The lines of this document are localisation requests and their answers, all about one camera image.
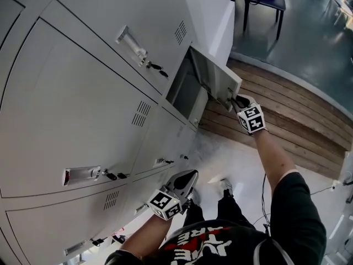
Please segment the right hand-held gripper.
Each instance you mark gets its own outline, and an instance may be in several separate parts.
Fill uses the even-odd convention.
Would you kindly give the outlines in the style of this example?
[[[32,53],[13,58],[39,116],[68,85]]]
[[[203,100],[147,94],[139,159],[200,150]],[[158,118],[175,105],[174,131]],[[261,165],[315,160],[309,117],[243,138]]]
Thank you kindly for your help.
[[[231,98],[231,104],[237,113],[241,127],[249,135],[260,130],[266,130],[264,113],[256,100],[246,94],[238,94],[236,98]]]

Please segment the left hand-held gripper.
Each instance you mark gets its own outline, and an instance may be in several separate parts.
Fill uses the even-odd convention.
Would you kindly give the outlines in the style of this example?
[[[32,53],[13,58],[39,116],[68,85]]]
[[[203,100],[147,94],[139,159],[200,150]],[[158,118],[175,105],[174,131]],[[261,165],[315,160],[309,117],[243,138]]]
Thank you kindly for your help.
[[[177,214],[183,214],[188,203],[188,195],[198,177],[197,170],[183,171],[174,181],[169,180],[154,191],[147,201],[148,207],[154,215],[163,220],[171,220]]]

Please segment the grey locker door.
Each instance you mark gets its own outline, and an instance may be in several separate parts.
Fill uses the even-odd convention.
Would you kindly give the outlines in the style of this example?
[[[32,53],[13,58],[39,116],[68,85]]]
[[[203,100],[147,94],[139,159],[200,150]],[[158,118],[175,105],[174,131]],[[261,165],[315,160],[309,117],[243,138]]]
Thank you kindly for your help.
[[[231,100],[236,98],[242,79],[197,45],[190,45],[189,53],[198,82],[230,112],[233,109]]]

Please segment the grey metal locker cabinet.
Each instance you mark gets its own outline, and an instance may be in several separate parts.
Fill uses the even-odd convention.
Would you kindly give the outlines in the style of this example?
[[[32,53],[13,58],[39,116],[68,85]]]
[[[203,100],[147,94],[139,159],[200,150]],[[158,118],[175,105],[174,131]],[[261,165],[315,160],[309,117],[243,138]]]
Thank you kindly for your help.
[[[0,0],[0,265],[95,246],[153,113],[196,40],[186,0]],[[175,108],[201,113],[196,81]]]

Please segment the person's right forearm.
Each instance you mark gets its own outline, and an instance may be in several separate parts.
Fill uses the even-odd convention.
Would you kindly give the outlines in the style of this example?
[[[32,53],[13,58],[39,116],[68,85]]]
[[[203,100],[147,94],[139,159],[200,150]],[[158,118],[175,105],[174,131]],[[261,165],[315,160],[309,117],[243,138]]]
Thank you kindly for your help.
[[[256,131],[253,137],[271,190],[274,191],[280,180],[289,173],[297,172],[297,168],[267,130]]]

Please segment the person's left forearm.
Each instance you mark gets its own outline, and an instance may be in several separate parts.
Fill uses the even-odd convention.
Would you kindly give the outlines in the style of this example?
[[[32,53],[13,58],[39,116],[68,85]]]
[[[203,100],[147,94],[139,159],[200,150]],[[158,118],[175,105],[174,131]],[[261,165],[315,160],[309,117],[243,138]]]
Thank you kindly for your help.
[[[159,249],[172,224],[172,219],[164,220],[152,215],[120,247],[137,258],[144,258]]]

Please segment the person's left leg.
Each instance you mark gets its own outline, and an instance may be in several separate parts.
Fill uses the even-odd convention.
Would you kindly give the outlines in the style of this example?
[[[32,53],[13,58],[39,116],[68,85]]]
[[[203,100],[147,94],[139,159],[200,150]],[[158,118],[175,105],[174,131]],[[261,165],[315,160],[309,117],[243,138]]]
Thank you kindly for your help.
[[[186,218],[183,226],[190,226],[195,223],[205,221],[202,208],[197,205],[192,199],[188,201],[188,208],[186,210]]]

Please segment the person's leg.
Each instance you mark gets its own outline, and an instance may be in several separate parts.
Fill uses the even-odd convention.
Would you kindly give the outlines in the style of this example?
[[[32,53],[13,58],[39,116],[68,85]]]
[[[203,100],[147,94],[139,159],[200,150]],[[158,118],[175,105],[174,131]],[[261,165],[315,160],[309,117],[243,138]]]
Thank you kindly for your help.
[[[186,218],[183,226],[190,226],[195,223],[205,221],[202,208],[197,205],[192,199],[188,201],[188,208],[186,210]]]
[[[229,192],[229,189],[223,191],[223,198],[218,201],[217,219],[227,220],[240,226],[255,229],[255,227],[242,214],[240,207],[236,203],[233,195]]]

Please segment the person's right shoe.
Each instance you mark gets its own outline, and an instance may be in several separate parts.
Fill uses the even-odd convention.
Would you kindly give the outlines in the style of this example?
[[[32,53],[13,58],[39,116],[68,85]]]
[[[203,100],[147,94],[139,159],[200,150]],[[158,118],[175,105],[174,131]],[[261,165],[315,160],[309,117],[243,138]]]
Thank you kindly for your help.
[[[220,180],[220,189],[223,197],[233,198],[233,188],[230,181],[227,178]]]

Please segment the wooden step platform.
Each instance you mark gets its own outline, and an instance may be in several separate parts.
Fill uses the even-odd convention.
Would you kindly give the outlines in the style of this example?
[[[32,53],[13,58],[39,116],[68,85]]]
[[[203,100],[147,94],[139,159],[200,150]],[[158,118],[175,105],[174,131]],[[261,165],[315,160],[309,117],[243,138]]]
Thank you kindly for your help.
[[[353,118],[303,86],[264,68],[229,59],[241,94],[262,107],[266,127],[294,163],[338,179],[353,143]]]

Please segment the person's right leg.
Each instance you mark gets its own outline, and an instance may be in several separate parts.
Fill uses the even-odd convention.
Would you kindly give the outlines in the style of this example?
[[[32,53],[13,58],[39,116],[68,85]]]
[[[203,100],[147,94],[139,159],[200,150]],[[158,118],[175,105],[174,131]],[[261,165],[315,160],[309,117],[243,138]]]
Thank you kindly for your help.
[[[236,203],[233,195],[229,192],[229,189],[223,191],[223,198],[218,201],[217,219],[227,220],[240,226],[255,229],[255,227],[242,214],[240,207]]]

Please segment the white counter unit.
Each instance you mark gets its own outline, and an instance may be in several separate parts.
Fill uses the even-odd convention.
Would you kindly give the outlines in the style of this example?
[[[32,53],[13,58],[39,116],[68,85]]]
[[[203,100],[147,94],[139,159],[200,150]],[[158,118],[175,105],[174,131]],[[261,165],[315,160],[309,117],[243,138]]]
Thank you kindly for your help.
[[[232,0],[186,0],[199,47],[225,65],[231,53],[235,3]]]

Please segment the dark blue chair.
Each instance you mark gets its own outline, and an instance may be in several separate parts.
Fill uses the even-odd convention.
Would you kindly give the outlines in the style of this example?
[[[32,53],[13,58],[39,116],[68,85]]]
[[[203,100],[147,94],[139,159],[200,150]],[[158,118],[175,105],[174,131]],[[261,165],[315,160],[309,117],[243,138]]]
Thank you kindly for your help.
[[[261,6],[266,6],[276,10],[275,22],[278,23],[276,40],[278,40],[281,33],[284,12],[286,10],[285,0],[244,0],[244,4],[245,6],[244,6],[244,18],[243,18],[243,32],[245,32],[247,28],[248,13],[249,13],[250,5],[259,4]]]

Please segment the person's dark printed t-shirt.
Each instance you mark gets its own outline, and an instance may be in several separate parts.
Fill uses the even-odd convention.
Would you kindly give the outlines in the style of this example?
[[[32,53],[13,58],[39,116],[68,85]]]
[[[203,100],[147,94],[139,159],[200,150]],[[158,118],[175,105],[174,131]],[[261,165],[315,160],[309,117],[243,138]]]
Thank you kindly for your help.
[[[104,265],[320,265],[326,242],[309,188],[292,172],[273,193],[269,234],[216,218],[181,228],[151,256],[117,250]]]

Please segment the white chair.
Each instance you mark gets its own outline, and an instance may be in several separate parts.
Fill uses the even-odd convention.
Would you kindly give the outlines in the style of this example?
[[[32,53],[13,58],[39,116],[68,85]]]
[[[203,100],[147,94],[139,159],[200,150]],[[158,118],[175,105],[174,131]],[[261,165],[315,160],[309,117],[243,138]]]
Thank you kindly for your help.
[[[328,0],[324,14],[328,11],[331,4],[335,4],[337,6],[337,11],[335,14],[336,21],[334,22],[334,25],[337,25],[341,17],[345,17],[344,29],[347,29],[353,21],[353,10],[350,3],[347,0]]]

